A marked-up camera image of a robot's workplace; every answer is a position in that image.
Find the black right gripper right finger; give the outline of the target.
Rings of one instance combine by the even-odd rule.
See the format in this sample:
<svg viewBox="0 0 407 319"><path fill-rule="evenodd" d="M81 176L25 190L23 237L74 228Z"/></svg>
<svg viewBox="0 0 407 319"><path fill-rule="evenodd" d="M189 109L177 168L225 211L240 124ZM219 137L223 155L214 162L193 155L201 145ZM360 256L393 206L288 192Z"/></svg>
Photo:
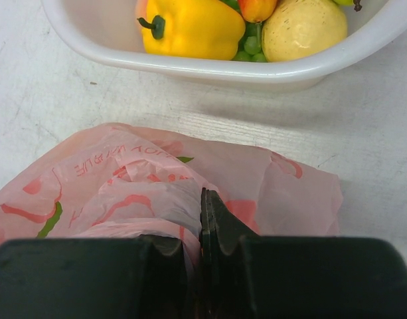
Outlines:
<svg viewBox="0 0 407 319"><path fill-rule="evenodd" d="M407 318L407 265L367 237L260 236L201 194L211 318Z"/></svg>

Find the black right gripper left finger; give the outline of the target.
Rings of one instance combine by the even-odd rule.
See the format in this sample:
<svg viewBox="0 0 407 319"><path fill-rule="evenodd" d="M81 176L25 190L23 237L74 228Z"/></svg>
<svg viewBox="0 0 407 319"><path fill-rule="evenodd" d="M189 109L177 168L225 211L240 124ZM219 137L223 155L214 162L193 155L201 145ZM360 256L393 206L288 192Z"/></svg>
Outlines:
<svg viewBox="0 0 407 319"><path fill-rule="evenodd" d="M0 246L0 318L185 318L182 242L17 239Z"/></svg>

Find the pink plastic bag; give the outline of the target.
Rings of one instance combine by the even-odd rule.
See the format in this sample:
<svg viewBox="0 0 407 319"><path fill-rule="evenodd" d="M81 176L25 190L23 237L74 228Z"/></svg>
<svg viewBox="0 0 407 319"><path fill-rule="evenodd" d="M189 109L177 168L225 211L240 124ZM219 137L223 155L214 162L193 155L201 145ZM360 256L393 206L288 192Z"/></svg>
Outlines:
<svg viewBox="0 0 407 319"><path fill-rule="evenodd" d="M0 244L162 235L196 262L203 189L260 235L339 232L336 175L256 146L109 123L75 133L0 191Z"/></svg>

